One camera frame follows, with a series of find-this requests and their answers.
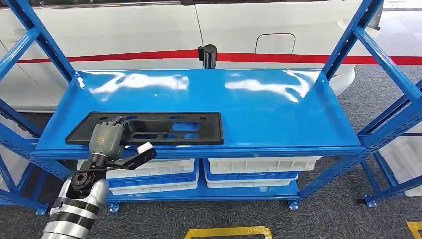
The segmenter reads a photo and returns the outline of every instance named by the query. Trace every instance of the black cylindrical object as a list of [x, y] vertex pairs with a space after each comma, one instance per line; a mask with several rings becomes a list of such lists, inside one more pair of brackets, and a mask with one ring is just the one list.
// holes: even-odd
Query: black cylindrical object
[[217, 66], [217, 47], [208, 44], [202, 50], [204, 51], [204, 68], [215, 68]]

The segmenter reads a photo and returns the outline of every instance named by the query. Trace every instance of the gray carpet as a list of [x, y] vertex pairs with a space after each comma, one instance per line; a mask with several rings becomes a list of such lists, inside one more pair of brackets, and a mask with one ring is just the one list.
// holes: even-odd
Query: gray carpet
[[[422, 78], [421, 67], [402, 69], [414, 81]], [[380, 67], [357, 66], [356, 71], [356, 80], [339, 98], [354, 128], [359, 130], [401, 94]], [[48, 119], [41, 115], [28, 117], [41, 125]], [[311, 182], [336, 161], [337, 158], [318, 161], [315, 170], [300, 175], [299, 186]], [[373, 159], [369, 163], [385, 187]], [[43, 200], [51, 200], [57, 194], [59, 182], [53, 177], [50, 182], [55, 186], [44, 188]], [[89, 238], [181, 239], [189, 228], [236, 226], [267, 226], [275, 239], [413, 238], [405, 220], [422, 221], [422, 198], [395, 196], [378, 202], [377, 208], [355, 203], [356, 198], [370, 192], [364, 172], [357, 166], [304, 200], [294, 212], [288, 210], [285, 202], [277, 201], [123, 203], [117, 214], [104, 208]], [[31, 209], [1, 207], [0, 238], [38, 238], [47, 220], [47, 216], [35, 216]]]

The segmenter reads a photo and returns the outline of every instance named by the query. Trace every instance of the shelf diagonal brace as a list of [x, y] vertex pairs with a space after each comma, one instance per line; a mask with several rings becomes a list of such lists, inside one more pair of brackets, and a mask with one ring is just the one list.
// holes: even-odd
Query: shelf diagonal brace
[[[415, 86], [421, 91], [422, 90], [422, 80], [418, 81]], [[393, 115], [399, 112], [403, 107], [405, 107], [410, 102], [409, 98], [406, 95], [402, 95], [394, 103], [392, 103], [386, 110], [379, 114], [373, 121], [371, 121], [366, 127], [359, 132], [358, 135], [370, 134], [381, 126], [384, 122], [390, 119]]]
[[60, 179], [65, 179], [71, 174], [67, 167], [56, 160], [39, 160], [31, 155], [34, 145], [1, 123], [0, 144]]
[[356, 27], [353, 33], [362, 42], [366, 49], [377, 60], [380, 66], [387, 72], [400, 90], [410, 99], [415, 101], [422, 93], [417, 86], [399, 69], [393, 60], [378, 46], [362, 27]]
[[362, 160], [360, 162], [363, 171], [366, 174], [366, 177], [368, 178], [369, 184], [371, 184], [372, 190], [374, 191], [375, 194], [380, 193], [381, 192], [381, 188], [377, 182], [377, 180], [375, 179], [374, 174], [372, 173], [371, 167], [368, 165], [368, 163], [366, 162], [366, 160]]
[[381, 125], [368, 137], [361, 139], [361, 143], [370, 153], [373, 153], [387, 145], [395, 138], [403, 135], [422, 121], [422, 98], [411, 102], [408, 106], [398, 112], [385, 124]]
[[25, 53], [39, 35], [37, 28], [31, 28], [12, 49], [0, 60], [0, 81], [9, 72], [13, 65]]
[[369, 195], [365, 198], [365, 200], [367, 202], [372, 202], [372, 201], [376, 202], [380, 199], [388, 198], [392, 195], [396, 195], [400, 192], [407, 191], [409, 189], [415, 188], [415, 187], [420, 186], [420, 185], [422, 185], [422, 175], [419, 176], [419, 177], [413, 178], [413, 179], [411, 179], [407, 182], [398, 184], [397, 186], [390, 187], [390, 188], [388, 188], [384, 191], [381, 191], [378, 194]]
[[62, 50], [60, 50], [53, 37], [47, 31], [41, 20], [35, 14], [34, 9], [29, 5], [28, 0], [5, 0], [10, 9], [19, 18], [20, 22], [27, 30], [35, 27], [39, 30], [40, 35], [36, 41], [45, 54], [50, 58], [64, 78], [70, 82], [75, 73], [70, 62], [67, 60]]
[[357, 38], [353, 34], [353, 30], [357, 26], [365, 29], [382, 3], [383, 0], [363, 0], [362, 4], [356, 11], [356, 14], [352, 18], [349, 26], [346, 28], [342, 37], [340, 38], [340, 41], [337, 43], [333, 53], [322, 69], [328, 80], [331, 80], [331, 78], [334, 76], [334, 73], [343, 63], [344, 58], [346, 58], [347, 54], [356, 43]]
[[318, 178], [314, 179], [310, 184], [305, 186], [299, 193], [299, 199], [296, 199], [296, 203], [299, 203], [305, 198], [310, 197], [316, 191], [332, 182], [337, 177], [344, 174], [350, 168], [356, 166], [358, 163], [362, 162], [369, 155], [368, 151], [365, 151], [358, 156], [343, 156], [340, 157], [340, 160], [336, 162], [333, 166], [327, 169], [322, 173]]
[[9, 202], [17, 203], [24, 207], [34, 208], [36, 210], [43, 210], [47, 209], [47, 205], [33, 201], [31, 199], [25, 198], [21, 195], [17, 195], [5, 190], [0, 189], [0, 198], [3, 198]]
[[40, 129], [38, 129], [25, 116], [17, 112], [15, 109], [13, 109], [13, 107], [11, 107], [2, 99], [0, 99], [0, 114], [3, 115], [6, 119], [16, 122], [22, 130], [30, 133], [35, 138], [41, 137], [42, 131]]
[[1, 155], [0, 155], [0, 174], [1, 174], [1, 177], [3, 178], [3, 181], [6, 183], [6, 186], [9, 189], [9, 192], [14, 193], [14, 194], [19, 194], [19, 191]]
[[384, 157], [381, 156], [381, 154], [378, 151], [374, 152], [372, 154], [372, 156], [374, 156], [375, 161], [377, 162], [378, 166], [380, 167], [381, 172], [383, 173], [385, 179], [387, 180], [388, 185], [390, 187], [397, 186], [399, 183], [394, 178], [394, 174], [391, 171], [390, 167], [388, 166], [387, 162], [385, 161]]

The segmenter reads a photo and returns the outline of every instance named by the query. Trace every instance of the car door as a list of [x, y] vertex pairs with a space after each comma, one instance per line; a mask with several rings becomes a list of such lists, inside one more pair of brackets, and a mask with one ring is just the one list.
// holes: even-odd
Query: car door
[[[204, 44], [219, 52], [330, 55], [361, 0], [197, 0]], [[369, 55], [360, 44], [351, 55]], [[219, 62], [221, 68], [321, 68], [307, 63]], [[354, 65], [342, 65], [337, 74]]]
[[[6, 55], [7, 52], [8, 50], [3, 44], [0, 44], [0, 56]], [[21, 66], [15, 64], [0, 81], [0, 97], [19, 111], [52, 110], [56, 104], [49, 91], [44, 90], [44, 83], [42, 80], [31, 78]]]
[[[86, 61], [72, 61], [79, 70], [154, 69], [154, 68], [200, 68], [198, 59], [154, 59], [137, 60], [123, 57], [128, 53], [193, 49], [200, 45], [201, 34], [195, 7], [179, 2], [137, 3], [128, 1], [95, 0], [91, 4], [82, 0], [44, 0], [35, 12], [67, 57], [87, 56]], [[33, 5], [41, 1], [32, 1]], [[8, 22], [0, 32], [0, 40], [7, 49], [13, 47], [24, 34], [24, 28], [10, 10], [0, 11], [0, 22]], [[112, 55], [115, 60], [104, 61], [98, 55]], [[33, 44], [22, 59], [43, 59], [46, 55], [37, 44]], [[50, 62], [23, 63], [23, 71], [42, 85], [40, 97], [32, 97], [34, 105], [53, 110], [46, 104], [47, 95], [57, 104], [67, 83]], [[15, 88], [10, 85], [4, 91], [31, 90], [29, 85]], [[10, 99], [13, 106], [19, 99]]]

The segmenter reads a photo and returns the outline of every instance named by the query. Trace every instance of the blue shelf surface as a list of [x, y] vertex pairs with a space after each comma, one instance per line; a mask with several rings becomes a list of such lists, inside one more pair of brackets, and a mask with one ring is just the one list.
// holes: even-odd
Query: blue shelf surface
[[203, 160], [204, 173], [209, 181], [225, 180], [260, 180], [260, 179], [296, 179], [298, 172], [264, 172], [264, 173], [219, 173], [210, 172], [210, 162]]
[[110, 192], [106, 202], [294, 200], [298, 198], [296, 181], [291, 181], [288, 186], [276, 187], [208, 188], [204, 169], [200, 162], [198, 187], [196, 189], [126, 195], [113, 195]]
[[[84, 159], [65, 137], [91, 111], [220, 112], [223, 145], [157, 146], [158, 158], [356, 155], [364, 150], [320, 70], [78, 71], [32, 153]], [[128, 147], [126, 155], [135, 154]]]

